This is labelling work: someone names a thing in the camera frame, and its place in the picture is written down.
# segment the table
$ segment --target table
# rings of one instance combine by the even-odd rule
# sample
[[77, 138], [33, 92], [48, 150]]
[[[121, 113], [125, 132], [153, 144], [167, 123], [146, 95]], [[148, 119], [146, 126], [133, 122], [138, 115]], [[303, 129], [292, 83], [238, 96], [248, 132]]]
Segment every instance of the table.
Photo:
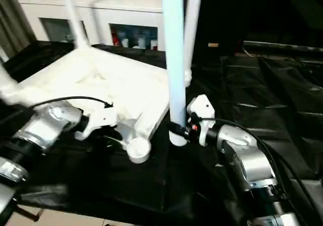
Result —
[[[165, 67], [164, 52], [97, 47]], [[5, 66], [15, 79], [23, 80], [72, 48], [38, 42]], [[192, 71], [187, 102], [204, 93], [216, 117], [250, 128], [291, 164], [322, 210], [322, 67], [231, 57], [205, 59]], [[214, 147], [171, 145], [168, 120], [166, 115], [153, 136], [151, 158], [144, 164], [131, 163], [123, 150], [106, 149], [102, 141], [64, 137], [32, 174], [21, 203], [141, 225], [236, 225], [243, 207], [224, 168], [215, 166], [219, 159]], [[22, 121], [2, 128], [1, 137], [13, 133]], [[296, 192], [294, 205], [309, 225], [315, 225], [299, 188], [294, 181], [289, 186]]]

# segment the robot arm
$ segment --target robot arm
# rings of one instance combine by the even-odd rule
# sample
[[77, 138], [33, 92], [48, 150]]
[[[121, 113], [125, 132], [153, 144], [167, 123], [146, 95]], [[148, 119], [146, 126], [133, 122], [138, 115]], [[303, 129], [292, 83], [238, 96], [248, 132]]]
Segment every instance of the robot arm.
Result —
[[[18, 103], [29, 107], [48, 100], [48, 96], [41, 89], [21, 87], [0, 65], [0, 99], [8, 105]], [[0, 145], [0, 225], [13, 213], [17, 191], [61, 133], [73, 130], [76, 139], [84, 140], [92, 131], [116, 124], [117, 112], [113, 106], [99, 109], [89, 117], [66, 100], [37, 107], [36, 114]]]
[[257, 140], [237, 127], [201, 120], [214, 118], [214, 109], [205, 95], [193, 99], [187, 112], [187, 127], [171, 124], [170, 130], [188, 140], [198, 140], [202, 146], [215, 145], [225, 156], [252, 215], [248, 225], [300, 226]]

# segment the black cylinder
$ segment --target black cylinder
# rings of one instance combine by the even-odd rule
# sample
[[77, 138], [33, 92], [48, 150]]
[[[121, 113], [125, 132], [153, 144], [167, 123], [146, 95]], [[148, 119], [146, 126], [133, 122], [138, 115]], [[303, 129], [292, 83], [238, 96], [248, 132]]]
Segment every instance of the black cylinder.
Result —
[[34, 168], [41, 155], [41, 148], [26, 140], [11, 139], [0, 145], [0, 156], [22, 166], [26, 171]]
[[265, 217], [292, 211], [286, 195], [278, 185], [246, 191], [244, 197], [253, 217]]

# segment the black cable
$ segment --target black cable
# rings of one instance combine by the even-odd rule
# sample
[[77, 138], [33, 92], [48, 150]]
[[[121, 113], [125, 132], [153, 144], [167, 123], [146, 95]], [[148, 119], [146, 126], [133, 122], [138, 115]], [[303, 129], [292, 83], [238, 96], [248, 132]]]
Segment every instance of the black cable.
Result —
[[55, 98], [55, 99], [51, 99], [51, 100], [47, 100], [47, 101], [42, 101], [40, 103], [34, 104], [30, 107], [27, 107], [25, 109], [22, 109], [20, 111], [16, 111], [13, 114], [9, 115], [8, 117], [4, 118], [3, 120], [0, 121], [0, 126], [8, 121], [10, 121], [11, 119], [13, 119], [14, 117], [18, 116], [19, 114], [23, 114], [27, 111], [33, 110], [35, 107], [41, 106], [41, 105], [45, 105], [51, 102], [55, 102], [55, 101], [63, 101], [63, 100], [73, 100], [73, 99], [85, 99], [85, 100], [93, 100], [93, 101], [98, 101], [104, 104], [104, 108], [108, 108], [108, 107], [112, 107], [113, 105], [109, 104], [106, 101], [103, 101], [101, 99], [95, 98], [95, 97], [90, 97], [90, 96], [66, 96], [66, 97], [60, 97], [60, 98]]
[[27, 109], [34, 109], [37, 106], [41, 106], [41, 105], [48, 104], [48, 103], [55, 102], [55, 101], [73, 100], [73, 99], [85, 99], [85, 100], [98, 101], [98, 102], [102, 102], [104, 104], [104, 108], [112, 107], [112, 105], [107, 103], [106, 101], [103, 101], [103, 100], [95, 98], [95, 97], [90, 97], [90, 96], [66, 96], [66, 97], [55, 98], [55, 99], [51, 99], [51, 100], [47, 100], [47, 101], [42, 101], [40, 103], [37, 103], [35, 105], [32, 105], [32, 106], [28, 107]]
[[244, 130], [245, 132], [249, 133], [251, 136], [253, 136], [261, 145], [260, 149], [264, 149], [265, 150], [265, 155], [268, 156], [270, 158], [270, 162], [272, 163], [272, 166], [274, 168], [274, 172], [275, 175], [278, 178], [278, 181], [280, 182], [280, 185], [284, 191], [284, 193], [287, 193], [286, 188], [284, 186], [284, 182], [283, 182], [283, 177], [282, 175], [279, 173], [277, 164], [274, 160], [273, 157], [273, 153], [279, 158], [279, 160], [287, 167], [287, 169], [292, 173], [293, 177], [295, 178], [295, 180], [297, 181], [297, 183], [299, 184], [300, 188], [302, 189], [303, 193], [305, 194], [307, 200], [309, 201], [312, 209], [314, 210], [315, 214], [317, 214], [317, 218], [318, 220], [322, 223], [322, 219], [321, 216], [318, 212], [318, 208], [315, 204], [315, 202], [313, 201], [312, 197], [310, 196], [308, 190], [306, 189], [306, 187], [304, 186], [304, 184], [302, 183], [302, 181], [299, 179], [299, 177], [297, 176], [297, 174], [295, 173], [295, 171], [293, 170], [293, 168], [290, 166], [290, 164], [279, 154], [277, 153], [274, 149], [272, 149], [270, 146], [268, 146], [263, 140], [261, 140], [258, 136], [254, 135], [249, 129], [233, 122], [233, 121], [229, 121], [229, 120], [225, 120], [225, 119], [216, 119], [216, 118], [201, 118], [201, 120], [206, 120], [206, 121], [219, 121], [234, 127], [238, 127], [242, 130]]

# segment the white pole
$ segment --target white pole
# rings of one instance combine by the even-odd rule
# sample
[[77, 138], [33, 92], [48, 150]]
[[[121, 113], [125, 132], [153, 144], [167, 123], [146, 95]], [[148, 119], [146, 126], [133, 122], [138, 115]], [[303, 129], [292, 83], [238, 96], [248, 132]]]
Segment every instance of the white pole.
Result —
[[190, 85], [192, 80], [191, 65], [200, 5], [201, 0], [187, 0], [184, 29], [184, 67], [186, 87]]
[[81, 25], [80, 19], [75, 11], [73, 0], [64, 0], [67, 12], [70, 17], [70, 26], [75, 38], [75, 45], [77, 48], [89, 47], [87, 38], [85, 37], [84, 29]]
[[[162, 0], [171, 121], [186, 125], [184, 81], [184, 8], [183, 0]], [[170, 132], [170, 141], [183, 146], [186, 140]]]

